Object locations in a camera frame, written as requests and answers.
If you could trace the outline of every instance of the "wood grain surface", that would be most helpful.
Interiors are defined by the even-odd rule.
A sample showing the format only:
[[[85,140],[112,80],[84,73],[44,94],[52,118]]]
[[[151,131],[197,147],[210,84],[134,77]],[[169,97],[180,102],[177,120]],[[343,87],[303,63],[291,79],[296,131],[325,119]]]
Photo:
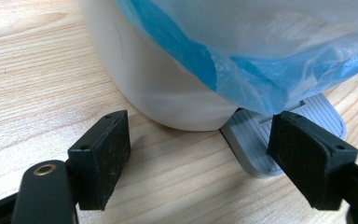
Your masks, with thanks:
[[[326,93],[358,147],[358,76]],[[285,175],[246,174],[220,132],[166,128],[106,73],[75,0],[0,0],[0,199],[41,161],[66,160],[104,114],[128,109],[131,158],[104,212],[81,223],[345,223],[311,209]]]

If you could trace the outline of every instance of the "metal screw hole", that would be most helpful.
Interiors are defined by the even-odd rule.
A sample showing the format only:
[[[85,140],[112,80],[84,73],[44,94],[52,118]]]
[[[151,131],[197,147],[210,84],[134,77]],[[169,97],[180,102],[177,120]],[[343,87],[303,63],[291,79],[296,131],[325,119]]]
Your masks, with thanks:
[[[48,175],[52,173],[56,168],[57,166],[54,164],[42,165],[34,170],[34,175]]]

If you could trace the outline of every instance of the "white container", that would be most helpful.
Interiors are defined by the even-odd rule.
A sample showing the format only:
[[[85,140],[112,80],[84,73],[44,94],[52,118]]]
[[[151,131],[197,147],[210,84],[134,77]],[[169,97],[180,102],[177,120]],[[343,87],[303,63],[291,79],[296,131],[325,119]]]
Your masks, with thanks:
[[[217,130],[238,108],[130,24],[115,0],[79,0],[103,63],[123,95],[149,118],[186,131]]]

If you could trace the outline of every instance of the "small hole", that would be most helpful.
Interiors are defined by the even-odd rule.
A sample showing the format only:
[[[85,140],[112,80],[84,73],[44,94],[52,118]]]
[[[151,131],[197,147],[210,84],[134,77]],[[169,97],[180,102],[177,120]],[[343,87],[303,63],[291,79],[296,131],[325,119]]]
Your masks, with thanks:
[[[51,166],[44,166],[44,167],[41,167],[39,170],[37,170],[39,173],[47,173],[51,170]]]
[[[54,164],[39,166],[34,170],[34,175],[48,175],[57,168]]]
[[[342,146],[342,145],[336,145],[336,148],[338,148],[338,149],[345,149],[345,147]]]
[[[83,146],[80,147],[80,149],[82,149],[82,150],[86,150],[86,149],[89,149],[89,148],[90,148],[89,145],[83,145]]]

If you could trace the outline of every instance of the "light wood desk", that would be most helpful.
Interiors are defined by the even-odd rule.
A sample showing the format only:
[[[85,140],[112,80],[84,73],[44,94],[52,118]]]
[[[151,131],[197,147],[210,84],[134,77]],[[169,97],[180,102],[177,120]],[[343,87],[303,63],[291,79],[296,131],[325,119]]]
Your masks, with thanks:
[[[358,76],[327,93],[358,147]],[[344,223],[312,210],[282,175],[255,179],[219,132],[163,127],[107,75],[75,0],[0,1],[0,199],[26,168],[66,160],[102,115],[128,109],[132,153],[105,212],[81,223]]]

